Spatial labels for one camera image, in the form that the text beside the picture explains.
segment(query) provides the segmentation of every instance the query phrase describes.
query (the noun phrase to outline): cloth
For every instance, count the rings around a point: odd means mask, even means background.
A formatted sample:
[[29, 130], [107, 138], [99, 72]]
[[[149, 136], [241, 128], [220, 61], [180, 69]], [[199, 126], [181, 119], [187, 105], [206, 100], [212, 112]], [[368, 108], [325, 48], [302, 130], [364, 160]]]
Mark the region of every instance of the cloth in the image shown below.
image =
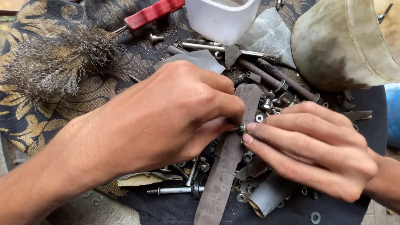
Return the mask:
[[[123, 18], [154, 4], [155, 0], [85, 0], [75, 4], [65, 0], [30, 0], [18, 13], [12, 25], [2, 52], [0, 74], [14, 59], [11, 50], [29, 38], [53, 38], [62, 41], [62, 33], [76, 27], [96, 26], [112, 32], [124, 25]], [[291, 30], [296, 19], [306, 12], [315, 0], [286, 0], [279, 10], [282, 19]], [[276, 2], [262, 0], [258, 14]], [[149, 33], [162, 35], [165, 41], [152, 46]], [[152, 66], [161, 58], [169, 57], [166, 48], [187, 37], [198, 37], [189, 26], [186, 9], [172, 13], [166, 19], [149, 24], [133, 33], [125, 31], [116, 42], [124, 44], [126, 50], [100, 72], [88, 72], [82, 77], [76, 96], [64, 97], [55, 102], [34, 107], [14, 86], [0, 84], [0, 131], [22, 151], [34, 155], [70, 120], [90, 112], [109, 100], [111, 84], [117, 82], [117, 93], [124, 91], [135, 82], [128, 74], [140, 80], [153, 72]], [[61, 49], [54, 54], [65, 55], [69, 49]], [[306, 82], [296, 76], [296, 71], [279, 67], [283, 73], [309, 88]], [[224, 73], [228, 77], [240, 71]], [[335, 102], [336, 93], [323, 94], [324, 99]], [[366, 137], [370, 147], [380, 154], [386, 144], [386, 99], [383, 87], [355, 90], [353, 101], [341, 110], [373, 110], [373, 119], [356, 122], [360, 132]], [[214, 145], [209, 145], [204, 155], [212, 162]], [[198, 200], [190, 194], [150, 196], [145, 191], [157, 187], [183, 187], [184, 182], [167, 181], [161, 184], [137, 188], [119, 188], [116, 181], [104, 184], [97, 190], [114, 196], [118, 201], [133, 207], [140, 214], [142, 225], [188, 225], [193, 223]], [[282, 209], [274, 210], [265, 219], [256, 216], [249, 204], [236, 201], [238, 193], [232, 192], [228, 200], [221, 224], [310, 224], [310, 215], [317, 211], [323, 224], [360, 224], [369, 199], [362, 197], [354, 204], [347, 204], [320, 195], [311, 200], [297, 191]]]

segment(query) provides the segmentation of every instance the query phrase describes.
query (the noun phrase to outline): blue container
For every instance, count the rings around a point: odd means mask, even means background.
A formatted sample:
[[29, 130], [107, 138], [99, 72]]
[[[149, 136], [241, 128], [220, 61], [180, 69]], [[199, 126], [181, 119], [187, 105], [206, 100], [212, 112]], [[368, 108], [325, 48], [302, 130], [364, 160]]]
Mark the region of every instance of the blue container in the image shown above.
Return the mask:
[[388, 104], [387, 145], [400, 148], [400, 83], [386, 84], [385, 91]]

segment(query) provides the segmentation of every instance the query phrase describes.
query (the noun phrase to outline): plastic jug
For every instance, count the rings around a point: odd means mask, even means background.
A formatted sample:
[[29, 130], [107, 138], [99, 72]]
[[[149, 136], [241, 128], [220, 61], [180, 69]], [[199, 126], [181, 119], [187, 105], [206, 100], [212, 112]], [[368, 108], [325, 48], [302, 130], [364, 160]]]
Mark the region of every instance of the plastic jug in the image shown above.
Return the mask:
[[261, 0], [186, 0], [189, 24], [199, 34], [234, 45], [256, 17]]

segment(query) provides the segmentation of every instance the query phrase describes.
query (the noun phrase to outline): red handle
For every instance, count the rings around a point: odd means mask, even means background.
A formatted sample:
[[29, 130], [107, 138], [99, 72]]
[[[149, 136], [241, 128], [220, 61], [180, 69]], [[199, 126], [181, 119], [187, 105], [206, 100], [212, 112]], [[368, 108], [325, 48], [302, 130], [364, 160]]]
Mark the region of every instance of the red handle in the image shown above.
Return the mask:
[[139, 12], [124, 19], [130, 30], [138, 28], [153, 22], [165, 15], [168, 15], [185, 5], [185, 0], [160, 0]]

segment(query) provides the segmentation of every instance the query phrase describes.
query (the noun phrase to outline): hand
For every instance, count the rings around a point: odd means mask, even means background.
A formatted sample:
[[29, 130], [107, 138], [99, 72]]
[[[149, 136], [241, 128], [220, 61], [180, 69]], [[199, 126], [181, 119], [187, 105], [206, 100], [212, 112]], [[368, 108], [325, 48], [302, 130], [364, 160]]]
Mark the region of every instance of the hand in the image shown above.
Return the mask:
[[350, 120], [313, 102], [249, 124], [247, 132], [245, 145], [278, 174], [347, 202], [378, 172]]
[[172, 62], [104, 106], [68, 123], [49, 146], [95, 184], [198, 156], [236, 130], [245, 106], [225, 76]]

